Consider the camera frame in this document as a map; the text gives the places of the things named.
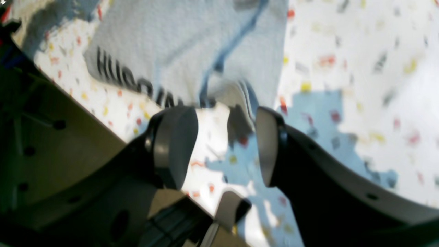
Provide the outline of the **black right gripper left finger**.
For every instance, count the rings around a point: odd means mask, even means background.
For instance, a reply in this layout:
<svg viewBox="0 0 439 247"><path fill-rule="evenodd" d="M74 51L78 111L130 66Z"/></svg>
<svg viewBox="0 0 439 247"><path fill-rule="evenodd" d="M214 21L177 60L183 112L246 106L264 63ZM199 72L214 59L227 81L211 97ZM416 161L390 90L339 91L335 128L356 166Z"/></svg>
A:
<svg viewBox="0 0 439 247"><path fill-rule="evenodd" d="M199 131L196 110L167 108L147 130L82 181L1 215L10 247L182 247L193 227L174 232L147 219L158 189L179 191Z"/></svg>

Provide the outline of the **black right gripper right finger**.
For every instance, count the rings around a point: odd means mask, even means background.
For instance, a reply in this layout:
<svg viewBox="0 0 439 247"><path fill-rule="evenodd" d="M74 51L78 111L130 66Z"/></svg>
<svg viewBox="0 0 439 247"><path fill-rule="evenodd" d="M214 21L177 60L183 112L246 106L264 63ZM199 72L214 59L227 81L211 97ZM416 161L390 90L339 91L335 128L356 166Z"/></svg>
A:
<svg viewBox="0 0 439 247"><path fill-rule="evenodd" d="M438 210L348 169L271 108L256 117L265 186L289 199L306 247L421 247L438 240Z"/></svg>

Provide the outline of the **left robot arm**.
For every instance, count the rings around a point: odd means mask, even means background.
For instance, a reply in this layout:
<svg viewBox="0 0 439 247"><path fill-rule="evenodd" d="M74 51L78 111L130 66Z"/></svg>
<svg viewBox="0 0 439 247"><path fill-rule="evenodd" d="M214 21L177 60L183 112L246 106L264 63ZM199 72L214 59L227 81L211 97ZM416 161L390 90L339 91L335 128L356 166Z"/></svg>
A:
<svg viewBox="0 0 439 247"><path fill-rule="evenodd" d="M128 143L46 77L1 62L1 242L13 247L180 247L216 216L187 196L149 218L157 192L179 191L199 130L177 106Z"/></svg>

